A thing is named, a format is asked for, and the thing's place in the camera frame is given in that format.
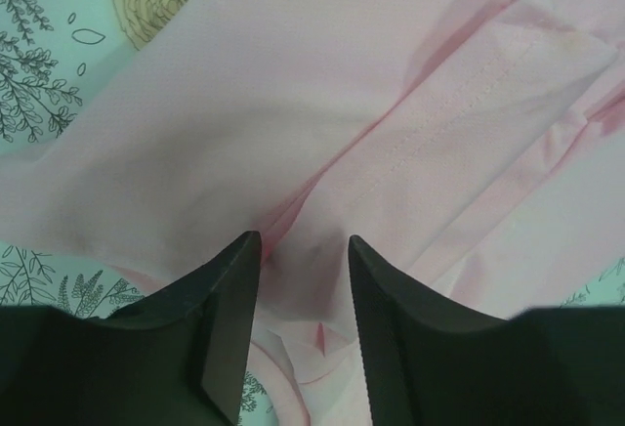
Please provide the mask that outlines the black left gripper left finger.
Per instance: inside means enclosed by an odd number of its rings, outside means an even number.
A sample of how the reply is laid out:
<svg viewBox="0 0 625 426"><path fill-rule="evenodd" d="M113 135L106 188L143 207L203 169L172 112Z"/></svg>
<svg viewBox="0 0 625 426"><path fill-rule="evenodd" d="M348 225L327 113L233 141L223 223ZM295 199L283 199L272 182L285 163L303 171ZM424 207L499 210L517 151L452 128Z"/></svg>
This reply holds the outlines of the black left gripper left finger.
<svg viewBox="0 0 625 426"><path fill-rule="evenodd" d="M247 232L210 262L111 316L1 311L5 425L233 425L262 243Z"/></svg>

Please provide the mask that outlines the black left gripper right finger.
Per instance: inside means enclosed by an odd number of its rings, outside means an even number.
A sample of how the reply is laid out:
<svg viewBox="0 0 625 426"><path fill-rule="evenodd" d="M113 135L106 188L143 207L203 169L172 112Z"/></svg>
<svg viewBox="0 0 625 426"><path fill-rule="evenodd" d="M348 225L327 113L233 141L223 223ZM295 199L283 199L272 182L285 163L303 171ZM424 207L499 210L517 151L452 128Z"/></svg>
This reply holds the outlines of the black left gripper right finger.
<svg viewBox="0 0 625 426"><path fill-rule="evenodd" d="M376 425L620 425L624 311L498 319L393 267L362 238L349 270Z"/></svg>

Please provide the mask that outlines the pink t shirt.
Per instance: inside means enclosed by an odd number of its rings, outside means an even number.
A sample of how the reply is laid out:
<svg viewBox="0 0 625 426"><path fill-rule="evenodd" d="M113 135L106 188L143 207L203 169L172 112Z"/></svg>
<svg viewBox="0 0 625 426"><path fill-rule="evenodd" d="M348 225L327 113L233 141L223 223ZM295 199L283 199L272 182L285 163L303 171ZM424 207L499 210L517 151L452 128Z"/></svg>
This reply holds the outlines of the pink t shirt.
<svg viewBox="0 0 625 426"><path fill-rule="evenodd" d="M624 0L188 0L51 143L1 237L153 291L244 231L281 425L367 425L357 234L490 315L624 255Z"/></svg>

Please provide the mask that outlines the floral patterned table mat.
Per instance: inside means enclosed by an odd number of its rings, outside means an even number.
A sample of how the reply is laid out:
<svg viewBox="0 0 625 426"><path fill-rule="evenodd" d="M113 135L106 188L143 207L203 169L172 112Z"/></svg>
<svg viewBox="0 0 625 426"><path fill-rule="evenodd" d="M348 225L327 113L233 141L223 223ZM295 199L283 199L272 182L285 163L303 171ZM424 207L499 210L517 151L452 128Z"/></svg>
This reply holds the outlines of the floral patterned table mat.
<svg viewBox="0 0 625 426"><path fill-rule="evenodd" d="M41 144L59 133L133 59L141 45L187 0L1 0L1 150ZM447 0L416 0L417 25ZM584 28L624 37L624 0L552 0ZM620 163L624 134L601 138L598 122L577 120L555 131L557 146L569 147L572 162L481 243L477 254L491 267L501 250L511 267L528 267L529 246L546 241L535 261L562 271L555 301L566 305L620 304L624 300L624 232L608 225L582 240L573 192L561 212L551 208L558 192L572 192L584 177L614 183L610 196L622 200ZM582 242L590 254L570 259ZM52 305L79 317L99 317L135 302L140 290L101 263L1 243L3 305Z"/></svg>

